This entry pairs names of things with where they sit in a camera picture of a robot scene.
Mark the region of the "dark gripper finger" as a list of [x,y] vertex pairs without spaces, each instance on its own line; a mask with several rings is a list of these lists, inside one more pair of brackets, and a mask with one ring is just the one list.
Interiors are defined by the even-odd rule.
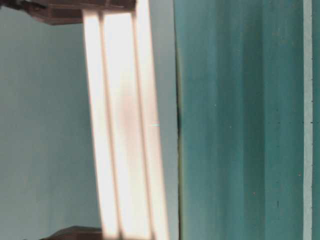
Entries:
[[135,0],[2,0],[1,7],[24,12],[48,25],[83,22],[83,11],[132,12]]
[[44,240],[102,240],[101,228],[86,226],[71,226],[63,228],[45,237]]

